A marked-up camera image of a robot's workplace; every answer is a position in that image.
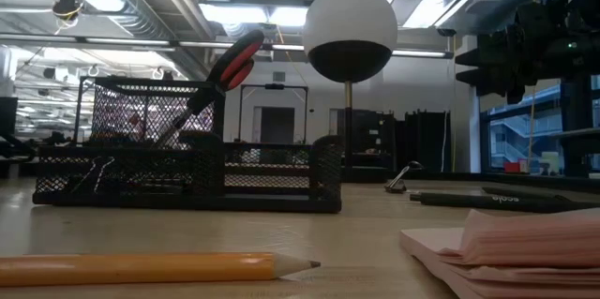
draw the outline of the window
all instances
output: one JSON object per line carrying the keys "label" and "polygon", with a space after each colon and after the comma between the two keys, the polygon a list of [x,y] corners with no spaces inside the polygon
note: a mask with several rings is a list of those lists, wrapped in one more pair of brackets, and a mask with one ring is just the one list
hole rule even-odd
{"label": "window", "polygon": [[538,92],[533,120],[532,96],[524,97],[516,105],[503,105],[483,112],[480,122],[484,171],[503,171],[504,163],[526,161],[531,137],[531,174],[562,173],[563,149],[559,140],[552,136],[563,131],[559,98],[559,85]]}

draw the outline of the doorway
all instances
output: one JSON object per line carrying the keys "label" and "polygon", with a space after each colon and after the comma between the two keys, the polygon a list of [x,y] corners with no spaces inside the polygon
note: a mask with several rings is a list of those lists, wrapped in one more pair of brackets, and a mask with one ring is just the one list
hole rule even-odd
{"label": "doorway", "polygon": [[293,143],[294,108],[260,107],[255,109],[255,116],[258,112],[261,119],[260,142]]}

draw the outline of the pencil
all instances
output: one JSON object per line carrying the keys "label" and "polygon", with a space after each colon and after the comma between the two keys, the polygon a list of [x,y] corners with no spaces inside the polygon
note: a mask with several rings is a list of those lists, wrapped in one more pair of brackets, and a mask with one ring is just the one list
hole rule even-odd
{"label": "pencil", "polygon": [[0,258],[0,287],[269,280],[319,266],[277,253],[21,256]]}

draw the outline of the desk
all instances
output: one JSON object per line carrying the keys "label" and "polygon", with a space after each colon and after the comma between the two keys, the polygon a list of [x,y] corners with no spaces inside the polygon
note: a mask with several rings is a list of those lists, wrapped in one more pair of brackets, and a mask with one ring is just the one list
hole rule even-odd
{"label": "desk", "polygon": [[[322,267],[268,282],[0,289],[3,299],[455,298],[399,247],[398,236],[401,229],[461,226],[469,209],[423,206],[379,185],[345,185],[337,215],[34,206],[34,183],[0,180],[1,256],[273,251],[320,261]],[[409,189],[469,194],[501,186],[406,183]]]}

